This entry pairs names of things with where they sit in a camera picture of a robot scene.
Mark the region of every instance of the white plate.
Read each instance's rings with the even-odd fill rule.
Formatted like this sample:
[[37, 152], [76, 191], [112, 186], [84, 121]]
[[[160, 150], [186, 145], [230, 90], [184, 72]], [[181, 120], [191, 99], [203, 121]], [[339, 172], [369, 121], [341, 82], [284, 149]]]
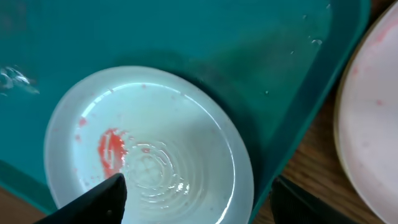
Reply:
[[253, 176], [243, 141], [197, 87], [146, 67], [116, 67], [77, 83], [45, 136], [58, 208], [122, 172], [123, 223], [247, 223]]
[[398, 221], [398, 5], [374, 26], [346, 74], [336, 143], [347, 175], [386, 223]]

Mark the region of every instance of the wooden table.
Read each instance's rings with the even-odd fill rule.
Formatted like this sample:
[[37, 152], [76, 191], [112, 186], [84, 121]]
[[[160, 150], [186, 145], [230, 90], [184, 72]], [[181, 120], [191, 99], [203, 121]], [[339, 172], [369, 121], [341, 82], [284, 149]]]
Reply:
[[[394, 0], [372, 0], [369, 24], [373, 23], [393, 2]], [[333, 139], [333, 112], [337, 84], [282, 174], [358, 223], [383, 223], [360, 199], [337, 157]], [[271, 223], [274, 221], [267, 201], [260, 209], [254, 224]]]

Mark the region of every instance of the plate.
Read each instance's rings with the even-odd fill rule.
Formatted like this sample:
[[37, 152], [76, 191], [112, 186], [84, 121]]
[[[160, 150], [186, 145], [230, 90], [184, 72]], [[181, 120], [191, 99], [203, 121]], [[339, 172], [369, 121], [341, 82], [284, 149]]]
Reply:
[[335, 139], [356, 191], [386, 223], [398, 220], [398, 6], [369, 30], [337, 99]]
[[122, 172], [123, 223], [247, 223], [251, 214], [251, 163], [234, 124], [161, 70], [109, 68], [77, 83], [53, 112], [44, 153], [58, 208]]

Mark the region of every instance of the teal tray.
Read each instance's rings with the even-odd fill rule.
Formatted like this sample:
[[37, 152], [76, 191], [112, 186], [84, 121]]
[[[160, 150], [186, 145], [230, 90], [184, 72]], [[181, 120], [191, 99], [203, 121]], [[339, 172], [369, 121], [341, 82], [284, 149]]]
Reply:
[[3, 0], [0, 66], [18, 65], [40, 94], [0, 95], [0, 184], [54, 212], [43, 140], [55, 105], [98, 70], [142, 65], [192, 82], [233, 120], [254, 172], [252, 221], [369, 10], [369, 0]]

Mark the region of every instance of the wet plate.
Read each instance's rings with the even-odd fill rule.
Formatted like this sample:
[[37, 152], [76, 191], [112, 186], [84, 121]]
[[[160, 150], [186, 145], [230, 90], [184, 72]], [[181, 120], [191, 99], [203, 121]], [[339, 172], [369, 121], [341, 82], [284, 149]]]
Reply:
[[362, 199], [386, 223], [398, 220], [398, 5], [369, 31], [341, 84], [336, 145]]
[[122, 172], [123, 223], [247, 223], [253, 176], [244, 143], [204, 92], [167, 72], [116, 67], [76, 84], [45, 136], [57, 207]]

